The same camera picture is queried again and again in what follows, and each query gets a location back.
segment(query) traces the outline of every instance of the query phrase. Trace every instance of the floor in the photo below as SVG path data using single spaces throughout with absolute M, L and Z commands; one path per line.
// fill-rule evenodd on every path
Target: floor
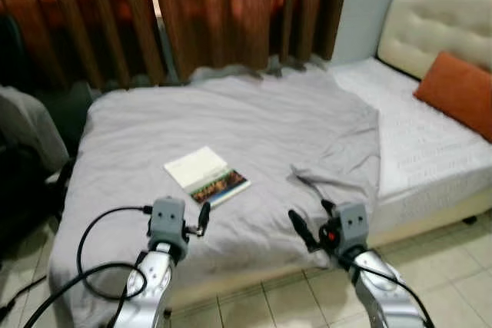
M 45 224 L 4 260 L 0 303 L 46 271 L 53 225 Z M 492 214 L 379 248 L 424 301 L 436 327 L 492 327 Z M 21 297 L 0 328 L 23 326 L 48 294 Z M 55 327 L 48 310 L 36 325 Z M 171 328 L 369 328 L 345 272 L 305 270 L 174 311 Z

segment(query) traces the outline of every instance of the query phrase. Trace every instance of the cream headboard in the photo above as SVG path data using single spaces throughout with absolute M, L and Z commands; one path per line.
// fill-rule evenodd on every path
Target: cream headboard
M 393 0 L 378 57 L 423 78 L 439 51 L 492 71 L 492 0 Z

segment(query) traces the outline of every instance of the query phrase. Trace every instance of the pillow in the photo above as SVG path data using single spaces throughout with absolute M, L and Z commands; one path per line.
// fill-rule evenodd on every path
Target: pillow
M 492 142 L 492 75 L 442 51 L 414 96 Z

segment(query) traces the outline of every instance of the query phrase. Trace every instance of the book cover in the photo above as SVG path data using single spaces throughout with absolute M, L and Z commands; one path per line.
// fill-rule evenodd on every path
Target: book cover
M 164 167 L 197 203 L 208 201 L 212 207 L 251 184 L 209 147 L 169 162 Z

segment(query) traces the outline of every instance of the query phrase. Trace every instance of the white wall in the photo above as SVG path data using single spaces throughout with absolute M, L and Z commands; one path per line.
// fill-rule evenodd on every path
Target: white wall
M 331 64 L 357 61 L 375 54 L 391 0 L 345 0 Z

